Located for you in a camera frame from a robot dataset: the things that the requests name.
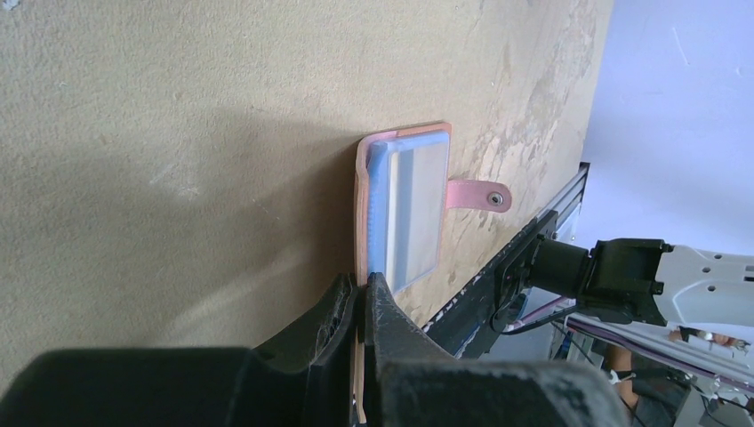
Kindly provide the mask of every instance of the wire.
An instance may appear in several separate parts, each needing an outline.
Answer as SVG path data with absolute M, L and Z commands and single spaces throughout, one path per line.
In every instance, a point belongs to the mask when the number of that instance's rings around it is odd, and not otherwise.
M 508 308 L 510 308 L 510 306 L 511 306 L 511 305 L 513 305 L 513 302 L 514 302 L 514 301 L 516 300 L 516 298 L 518 298 L 518 295 L 519 295 L 519 294 L 521 294 L 521 293 L 520 293 L 520 292 L 518 292 L 517 290 L 514 290 L 514 293 L 513 293 L 513 294 L 514 294 L 514 295 L 513 295 L 513 296 L 511 296 L 509 300 L 507 300 L 507 301 L 506 301 L 506 302 L 504 302 L 503 304 L 500 304 L 500 305 L 498 306 L 498 308 L 497 308 L 497 309 L 495 309 L 495 312 L 493 313 L 492 317 L 490 318 L 490 327 L 491 327 L 491 328 L 492 328 L 492 329 L 493 329 L 493 330 L 494 330 L 495 332 L 497 332 L 498 334 L 499 334 L 500 332 L 499 332 L 499 331 L 497 331 L 497 330 L 495 329 L 495 327 L 494 327 L 494 321 L 495 321 L 495 319 L 496 319 L 496 318 L 497 318 L 498 316 L 500 316 L 500 314 L 501 314 L 501 313 L 503 313 L 503 312 L 504 312 L 505 310 L 507 310 Z
M 556 329 L 557 329 L 557 330 L 558 330 L 558 331 L 559 331 L 559 332 L 560 332 L 561 334 L 563 334 L 563 336 L 564 336 L 564 337 L 568 337 L 568 333 L 567 333 L 567 332 L 565 331 L 565 329 L 563 329 L 562 327 L 560 327 L 560 326 L 558 326 L 558 325 L 556 325 L 556 324 L 554 324 L 554 323 L 552 324 L 552 326 L 553 326 L 553 327 L 555 327 L 555 328 L 556 328 Z M 594 363 L 594 360 L 592 360 L 592 359 L 591 359 L 591 358 L 589 357 L 589 353 L 588 353 L 588 352 L 587 352 L 586 350 L 584 350 L 584 348 L 582 347 L 582 345 L 581 345 L 581 344 L 577 343 L 576 341 L 574 341 L 574 340 L 573 340 L 572 338 L 570 338 L 570 337 L 568 337 L 568 338 L 569 338 L 569 339 L 571 339 L 571 344 L 572 344 L 573 346 L 575 346 L 575 347 L 576 347 L 576 349 L 578 349 L 578 351 L 580 351 L 580 352 L 581 352 L 581 354 L 583 354 L 585 358 L 587 358 L 587 360 L 588 360 L 588 361 L 590 362 L 590 364 L 594 365 L 595 367 L 598 367 L 598 366 L 597 366 L 597 364 L 596 364 L 596 363 Z
M 700 396 L 702 398 L 702 403 L 704 404 L 704 413 L 707 414 L 707 416 L 710 418 L 710 420 L 714 421 L 715 423 L 718 423 L 722 425 L 723 427 L 731 427 L 729 424 L 723 423 L 719 419 L 715 418 L 712 413 L 710 412 L 710 407 L 707 405 L 707 399 L 704 398 L 704 396 Z
M 569 314 L 575 313 L 577 309 L 578 309 L 578 307 L 576 307 L 574 305 L 572 307 L 568 307 L 567 309 L 562 309 L 560 311 L 556 311 L 556 312 L 554 312 L 554 313 L 552 313 L 552 314 L 550 314 L 548 316 L 544 316 L 542 318 L 538 318 L 538 319 L 536 319 L 532 323 L 527 323 L 526 325 L 523 325 L 523 326 L 521 326 L 518 329 L 513 329 L 512 331 L 508 331 L 508 332 L 498 331 L 494 327 L 494 322 L 493 322 L 493 319 L 491 318 L 490 319 L 490 327 L 495 332 L 497 332 L 500 335 L 518 335 L 518 334 L 522 334 L 524 332 L 531 331 L 532 329 L 536 329 L 536 328 L 538 328 L 540 326 L 547 325 L 548 323 L 551 323 L 554 320 L 558 320 L 558 319 L 564 318 L 565 316 L 568 316 Z
M 536 310 L 532 311 L 531 313 L 529 313 L 529 314 L 527 314 L 527 315 L 523 316 L 523 317 L 521 318 L 520 322 L 521 322 L 521 323 L 522 323 L 523 325 L 525 325 L 525 324 L 526 324 L 526 323 L 528 323 L 528 322 L 529 322 L 529 321 L 530 321 L 531 319 L 533 319 L 533 318 L 536 318 L 536 317 L 537 317 L 537 316 L 539 316 L 539 315 L 540 315 L 541 313 L 543 313 L 543 312 L 544 312 L 545 310 L 547 310 L 547 309 L 551 309 L 552 307 L 555 307 L 555 306 L 557 306 L 558 304 L 560 304 L 561 302 L 564 302 L 564 301 L 567 301 L 567 300 L 568 300 L 568 298 L 565 298 L 564 296 L 558 297 L 558 298 L 556 298 L 556 299 L 554 299 L 554 300 L 552 300 L 552 301 L 550 301 L 550 302 L 548 302 L 548 303 L 546 303 L 546 304 L 542 305 L 541 307 L 539 307 L 538 309 L 536 309 Z
M 563 336 L 568 336 L 568 333 L 567 333 L 567 332 L 565 331 L 565 329 L 563 329 L 562 327 L 560 327 L 560 326 L 558 326 L 558 325 L 556 325 L 556 324 L 554 324 L 554 323 L 553 323 L 552 325 L 553 325 L 553 327 L 555 327 L 555 328 L 556 328 L 556 329 L 557 329 L 558 331 L 560 331 L 560 333 L 561 333 L 561 334 L 563 334 Z M 580 353 L 581 353 L 581 354 L 582 354 L 582 355 L 583 355 L 583 356 L 584 356 L 585 358 L 587 358 L 587 360 L 588 360 L 588 361 L 590 362 L 590 364 L 592 364 L 592 366 L 594 366 L 594 367 L 598 367 L 598 366 L 597 366 L 597 364 L 596 364 L 596 363 L 594 363 L 594 360 L 592 360 L 592 359 L 591 359 L 591 358 L 589 357 L 589 353 L 587 353 L 587 351 L 586 351 L 586 350 L 584 350 L 584 348 L 583 348 L 583 347 L 582 347 L 582 346 L 581 346 L 581 345 L 580 345 L 579 343 L 577 343 L 576 341 L 574 341 L 573 339 L 571 339 L 571 344 L 572 344 L 572 345 L 573 345 L 574 347 L 576 347 L 576 349 L 577 349 L 577 350 L 578 350 L 578 351 L 579 351 L 579 352 L 580 352 Z M 623 398 L 623 397 L 621 397 L 621 396 L 618 396 L 618 397 L 619 397 L 619 398 L 621 399 L 621 402 L 623 402 L 623 405 L 625 405 L 626 409 L 628 409 L 628 410 L 629 410 L 629 412 L 631 413 L 631 416 L 633 416 L 633 418 L 634 418 L 635 420 L 637 420 L 639 424 L 641 424 L 641 427 L 646 427 L 646 424 L 645 424 L 645 423 L 644 423 L 643 421 L 641 421 L 641 418 L 639 418 L 639 417 L 638 417 L 638 415 L 637 415 L 637 413 L 636 413 L 636 409 L 634 409 L 633 407 L 631 407 L 631 406 L 629 405 L 629 402 L 627 402 L 627 401 L 626 401 L 626 399 L 624 399 L 624 398 Z
M 726 403 L 729 403 L 729 404 L 733 405 L 734 407 L 739 407 L 739 408 L 743 409 L 744 411 L 748 412 L 749 415 L 754 415 L 754 411 L 752 411 L 751 409 L 748 409 L 747 407 L 745 407 L 744 405 L 736 402 L 735 400 L 725 399 L 725 398 L 721 398 L 719 396 L 718 396 L 718 400 L 726 402 Z

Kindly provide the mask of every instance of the pink strap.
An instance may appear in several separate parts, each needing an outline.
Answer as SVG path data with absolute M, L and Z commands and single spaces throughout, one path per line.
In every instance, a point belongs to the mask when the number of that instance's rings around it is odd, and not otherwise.
M 507 212 L 513 198 L 499 182 L 452 180 L 448 182 L 445 208 L 466 208 L 497 213 Z

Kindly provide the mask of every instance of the beige wall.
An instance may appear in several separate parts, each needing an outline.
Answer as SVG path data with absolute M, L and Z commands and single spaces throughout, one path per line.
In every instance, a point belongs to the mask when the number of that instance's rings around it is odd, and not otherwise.
M 0 11 L 0 389 L 52 347 L 274 334 L 353 270 L 364 133 L 451 121 L 452 174 L 523 195 L 505 221 L 450 218 L 473 261 L 455 288 L 546 203 L 609 4 L 382 3 Z

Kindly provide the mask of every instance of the pink phone case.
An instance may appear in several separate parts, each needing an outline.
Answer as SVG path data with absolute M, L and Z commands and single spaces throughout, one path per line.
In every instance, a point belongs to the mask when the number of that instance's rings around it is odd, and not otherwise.
M 421 125 L 375 133 L 365 137 L 358 144 L 356 159 L 356 195 L 355 216 L 356 232 L 356 275 L 360 285 L 366 284 L 368 271 L 366 268 L 367 244 L 366 244 L 366 216 L 369 206 L 369 173 L 367 172 L 369 146 L 377 141 L 384 141 L 400 136 L 416 135 L 445 131 L 452 134 L 449 123 L 440 122 L 432 125 Z M 507 212 L 512 203 L 510 190 L 503 184 L 490 181 L 451 180 L 447 183 L 445 191 L 445 210 L 451 208 L 477 209 L 496 213 Z

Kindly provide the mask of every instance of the metal snap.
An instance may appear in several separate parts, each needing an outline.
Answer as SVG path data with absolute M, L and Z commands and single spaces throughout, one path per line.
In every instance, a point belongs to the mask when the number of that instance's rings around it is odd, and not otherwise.
M 492 192 L 487 196 L 487 201 L 490 202 L 491 205 L 499 206 L 502 205 L 503 198 L 502 194 L 498 192 Z

